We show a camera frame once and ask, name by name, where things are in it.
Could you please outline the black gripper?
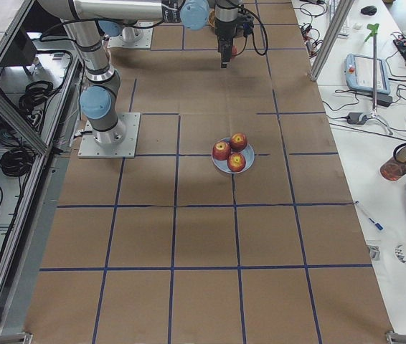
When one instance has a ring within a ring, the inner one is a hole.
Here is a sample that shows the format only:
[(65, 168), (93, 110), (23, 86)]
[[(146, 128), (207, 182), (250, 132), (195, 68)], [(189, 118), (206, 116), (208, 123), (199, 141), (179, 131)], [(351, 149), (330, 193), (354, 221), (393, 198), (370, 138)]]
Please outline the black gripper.
[(218, 52), (221, 57), (220, 67), (226, 68), (232, 59), (232, 39), (235, 36), (239, 1), (216, 1), (215, 33), (218, 37)]

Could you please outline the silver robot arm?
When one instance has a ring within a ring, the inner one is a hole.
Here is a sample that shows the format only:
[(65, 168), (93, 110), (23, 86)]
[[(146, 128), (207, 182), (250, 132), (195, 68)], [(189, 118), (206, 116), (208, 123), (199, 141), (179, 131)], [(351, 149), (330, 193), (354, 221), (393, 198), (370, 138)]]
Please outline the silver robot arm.
[(120, 75), (103, 48), (97, 25), (102, 21), (129, 25), (138, 20), (181, 22), (186, 28), (204, 27), (211, 9), (221, 66), (233, 53), (241, 1), (41, 1), (51, 15), (61, 19), (79, 57), (85, 62), (88, 88), (80, 96), (80, 107), (93, 130), (93, 140), (108, 147), (124, 140), (127, 126), (115, 111)]
[(127, 27), (115, 21), (98, 20), (98, 26), (109, 37), (120, 37), (124, 42), (137, 42), (143, 37), (140, 29)]

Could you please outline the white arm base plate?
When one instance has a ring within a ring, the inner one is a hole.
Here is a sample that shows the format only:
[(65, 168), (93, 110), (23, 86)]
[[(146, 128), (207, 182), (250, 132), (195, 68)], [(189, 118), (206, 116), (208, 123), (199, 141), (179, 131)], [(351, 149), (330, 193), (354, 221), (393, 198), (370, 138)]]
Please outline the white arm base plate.
[(78, 151), (79, 158), (135, 158), (141, 113), (119, 113), (117, 125), (105, 132), (85, 124)]
[(152, 22), (139, 22), (138, 28), (121, 27), (112, 24), (105, 33), (109, 37), (107, 48), (149, 49), (151, 47), (153, 29)]

